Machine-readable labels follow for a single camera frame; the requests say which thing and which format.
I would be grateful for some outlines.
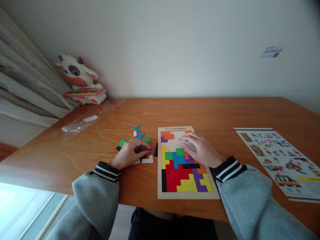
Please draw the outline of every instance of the instruction sheet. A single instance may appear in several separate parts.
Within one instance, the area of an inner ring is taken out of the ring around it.
[[[320,168],[272,128],[234,128],[291,201],[320,203]]]

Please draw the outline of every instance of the gray sleeve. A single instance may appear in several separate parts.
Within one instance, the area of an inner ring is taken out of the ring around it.
[[[76,204],[47,239],[108,239],[119,202],[119,183],[86,172],[72,184]]]
[[[225,182],[217,181],[238,239],[318,239],[274,200],[270,178],[249,165],[246,168]]]

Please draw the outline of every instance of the person's left hand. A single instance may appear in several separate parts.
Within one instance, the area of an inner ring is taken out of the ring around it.
[[[136,153],[140,145],[142,145],[142,151]],[[118,170],[122,170],[142,158],[144,155],[151,153],[151,151],[146,150],[146,148],[151,148],[148,143],[140,139],[131,139],[124,144],[120,152],[108,165]]]

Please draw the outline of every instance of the purple puzzle piece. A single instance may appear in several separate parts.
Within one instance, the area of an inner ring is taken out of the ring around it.
[[[190,155],[189,155],[189,159],[186,159],[186,164],[194,164],[194,160]]]
[[[164,139],[164,137],[161,137],[161,142],[168,142],[168,140]]]
[[[200,183],[200,179],[203,179],[203,175],[197,172],[197,169],[192,169],[192,173],[194,176],[194,180],[196,182],[198,192],[208,192],[207,186],[202,186]]]

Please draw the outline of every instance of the green puzzle piece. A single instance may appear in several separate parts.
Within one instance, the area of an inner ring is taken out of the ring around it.
[[[165,156],[166,156],[166,160],[173,160],[173,154],[172,154],[172,152],[166,152],[166,153],[165,153]]]
[[[123,145],[124,145],[126,142],[127,142],[126,140],[122,139],[121,142],[119,143],[119,146],[120,146],[120,147],[123,147]]]
[[[146,137],[143,141],[145,141],[146,143],[151,142],[151,140],[150,140],[150,138],[149,138],[149,137]]]
[[[177,156],[184,156],[183,148],[176,148]]]

